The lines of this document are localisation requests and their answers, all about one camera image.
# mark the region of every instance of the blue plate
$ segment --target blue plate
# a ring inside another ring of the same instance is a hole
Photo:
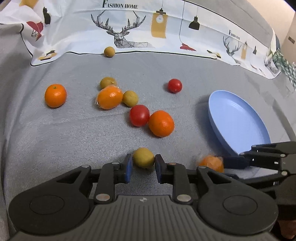
[[[250,150],[252,145],[270,143],[259,115],[237,95],[224,90],[213,92],[208,112],[217,138],[230,154],[238,155]]]

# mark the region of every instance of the yellow ball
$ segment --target yellow ball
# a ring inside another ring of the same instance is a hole
[[[104,89],[108,85],[116,85],[117,86],[117,82],[112,77],[104,77],[104,78],[102,78],[102,80],[100,82],[100,88],[101,89]]]
[[[154,165],[154,154],[147,148],[139,148],[133,153],[133,162],[138,167],[151,168]]]
[[[139,101],[139,97],[134,91],[126,91],[123,94],[122,102],[125,103],[128,107],[134,107]]]
[[[104,50],[104,54],[107,57],[111,58],[111,57],[113,57],[115,55],[115,49],[113,47],[107,47]]]

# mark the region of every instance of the gray fabric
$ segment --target gray fabric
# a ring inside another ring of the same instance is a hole
[[[189,0],[216,12],[269,47],[273,35],[271,26],[247,0]]]
[[[188,169],[194,169],[195,161],[204,155],[225,154],[207,115],[208,97],[215,90],[231,91],[253,106],[272,142],[295,136],[296,114],[291,110],[296,97],[282,74],[268,80],[219,60],[160,53],[122,53],[113,58],[67,53],[52,63],[31,67],[19,30],[17,25],[0,26],[1,241],[8,238],[6,210],[14,196],[77,166],[100,168],[122,161],[139,147]],[[130,109],[123,105],[109,111],[97,109],[97,87],[105,76],[114,77],[123,91],[137,92],[139,103],[151,113],[169,112],[175,120],[174,132],[156,138],[147,127],[132,127]],[[166,91],[165,83],[171,78],[182,81],[180,93]],[[57,109],[44,103],[44,92],[53,83],[61,83],[68,92],[66,103]],[[249,168],[236,173],[248,178],[271,172]],[[171,192],[171,186],[157,183],[154,171],[138,168],[129,184],[116,187],[117,194]]]

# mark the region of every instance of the plate rim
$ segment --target plate rim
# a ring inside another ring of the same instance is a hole
[[[269,143],[271,143],[271,139],[270,139],[269,131],[268,131],[268,129],[267,129],[267,127],[266,127],[264,121],[262,120],[262,118],[260,117],[260,115],[257,113],[257,111],[256,111],[256,110],[255,110],[255,109],[254,109],[254,108],[253,108],[248,102],[246,102],[243,98],[239,97],[238,95],[236,95],[236,94],[234,94],[234,93],[232,93],[232,92],[230,92],[230,91],[226,91],[226,90],[216,90],[216,91],[214,91],[214,92],[212,92],[212,93],[210,94],[209,101],[208,101],[208,106],[209,106],[210,115],[211,115],[212,120],[213,120],[213,122],[214,122],[214,124],[215,124],[215,126],[216,126],[217,131],[218,131],[219,134],[222,136],[222,138],[224,139],[224,141],[226,142],[226,144],[227,144],[227,145],[228,145],[228,146],[229,146],[229,147],[230,147],[235,153],[237,153],[237,151],[234,150],[234,149],[230,146],[230,144],[228,143],[228,141],[223,137],[223,135],[221,134],[220,130],[218,129],[218,127],[217,127],[217,123],[216,123],[216,121],[214,120],[213,115],[212,115],[211,106],[210,106],[210,100],[211,100],[211,98],[213,97],[213,95],[214,95],[215,93],[217,93],[217,92],[226,92],[226,93],[230,93],[230,94],[232,94],[232,95],[238,97],[239,99],[241,99],[242,101],[244,101],[249,107],[251,107],[251,109],[256,113],[256,115],[259,117],[259,119],[261,120],[262,124],[264,125],[265,130],[267,131],[267,134],[268,134]]]

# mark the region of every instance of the red tomato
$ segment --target red tomato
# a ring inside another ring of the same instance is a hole
[[[148,108],[142,104],[137,104],[130,110],[130,120],[134,126],[140,127],[147,124],[150,117]]]
[[[177,79],[171,79],[168,82],[168,90],[172,93],[178,93],[182,90],[182,83],[180,80]]]

